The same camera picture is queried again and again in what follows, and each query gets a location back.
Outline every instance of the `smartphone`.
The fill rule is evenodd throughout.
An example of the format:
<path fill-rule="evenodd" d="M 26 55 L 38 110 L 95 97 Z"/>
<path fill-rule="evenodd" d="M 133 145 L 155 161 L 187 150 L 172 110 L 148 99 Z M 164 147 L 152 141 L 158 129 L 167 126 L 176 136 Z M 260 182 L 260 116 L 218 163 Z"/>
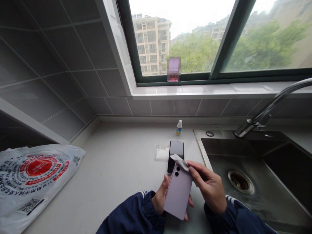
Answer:
<path fill-rule="evenodd" d="M 184 143 L 182 141 L 170 141 L 169 160 L 167 172 L 172 174 L 175 167 L 175 161 L 170 158 L 170 155 L 177 154 L 180 158 L 184 159 Z"/>
<path fill-rule="evenodd" d="M 192 175 L 176 163 L 163 209 L 180 220 L 185 218 L 192 182 Z"/>

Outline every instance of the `lavender phone back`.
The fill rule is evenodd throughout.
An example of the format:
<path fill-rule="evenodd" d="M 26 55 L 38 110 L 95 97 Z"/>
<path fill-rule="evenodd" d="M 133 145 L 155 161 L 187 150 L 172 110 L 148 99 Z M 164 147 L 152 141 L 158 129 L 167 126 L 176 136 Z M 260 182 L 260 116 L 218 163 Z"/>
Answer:
<path fill-rule="evenodd" d="M 192 182 L 192 175 L 176 163 L 163 207 L 166 212 L 184 220 Z"/>

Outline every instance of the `hand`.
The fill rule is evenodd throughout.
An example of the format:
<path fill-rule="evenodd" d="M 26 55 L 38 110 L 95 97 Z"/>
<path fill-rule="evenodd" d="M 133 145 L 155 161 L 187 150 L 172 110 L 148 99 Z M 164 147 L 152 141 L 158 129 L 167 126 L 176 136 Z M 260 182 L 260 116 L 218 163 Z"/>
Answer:
<path fill-rule="evenodd" d="M 171 179 L 171 176 L 168 178 L 168 176 L 164 175 L 162 184 L 160 185 L 159 189 L 157 190 L 155 196 L 152 198 L 152 203 L 154 205 L 154 208 L 159 215 L 163 214 L 163 205 L 165 204 L 165 198 L 167 195 L 167 190 L 169 187 L 170 179 Z M 189 196 L 188 202 L 189 202 L 188 204 L 191 207 L 194 207 L 191 195 Z M 185 221 L 189 220 L 187 212 L 185 213 L 184 220 Z"/>
<path fill-rule="evenodd" d="M 187 161 L 187 163 L 190 166 L 189 171 L 193 176 L 194 182 L 201 190 L 206 204 L 215 214 L 220 215 L 224 213 L 228 203 L 225 198 L 221 177 L 198 162 Z M 201 172 L 208 180 L 204 181 L 198 172 Z"/>

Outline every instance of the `person's right hand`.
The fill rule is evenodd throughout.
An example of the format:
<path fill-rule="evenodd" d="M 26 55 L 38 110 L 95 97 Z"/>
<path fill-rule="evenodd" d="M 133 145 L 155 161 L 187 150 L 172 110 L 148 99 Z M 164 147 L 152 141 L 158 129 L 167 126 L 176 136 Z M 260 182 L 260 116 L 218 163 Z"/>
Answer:
<path fill-rule="evenodd" d="M 220 215 L 224 213 L 228 203 L 225 198 L 221 177 L 198 162 L 187 161 L 187 163 L 190 166 L 189 171 L 194 182 L 201 190 L 206 204 L 215 214 Z M 198 172 L 201 172 L 208 180 L 204 181 Z"/>

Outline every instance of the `overcast sky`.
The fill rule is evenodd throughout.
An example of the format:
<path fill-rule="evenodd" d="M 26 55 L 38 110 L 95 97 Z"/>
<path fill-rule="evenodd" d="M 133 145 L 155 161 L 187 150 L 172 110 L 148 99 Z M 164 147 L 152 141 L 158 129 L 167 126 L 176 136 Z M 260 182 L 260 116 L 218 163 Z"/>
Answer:
<path fill-rule="evenodd" d="M 231 13 L 235 0 L 129 0 L 131 14 L 165 18 L 172 22 L 171 39 L 197 26 L 215 23 Z M 252 12 L 270 12 L 274 0 L 257 0 Z"/>

